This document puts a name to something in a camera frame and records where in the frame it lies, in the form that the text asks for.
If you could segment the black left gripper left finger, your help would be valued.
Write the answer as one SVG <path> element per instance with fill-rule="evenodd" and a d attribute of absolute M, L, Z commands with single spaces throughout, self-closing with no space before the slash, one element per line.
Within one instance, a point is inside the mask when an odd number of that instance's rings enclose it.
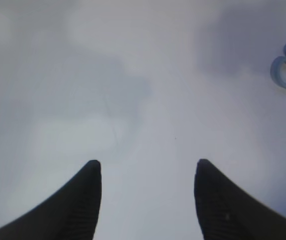
<path fill-rule="evenodd" d="M 101 205 L 101 164 L 88 161 L 65 185 L 0 227 L 0 240 L 91 240 Z"/>

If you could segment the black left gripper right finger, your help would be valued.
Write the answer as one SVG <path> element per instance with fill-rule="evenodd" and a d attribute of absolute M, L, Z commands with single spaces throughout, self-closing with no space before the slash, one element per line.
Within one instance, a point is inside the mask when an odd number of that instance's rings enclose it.
<path fill-rule="evenodd" d="M 197 163 L 194 197 L 206 240 L 286 240 L 286 218 L 251 197 L 207 159 Z"/>

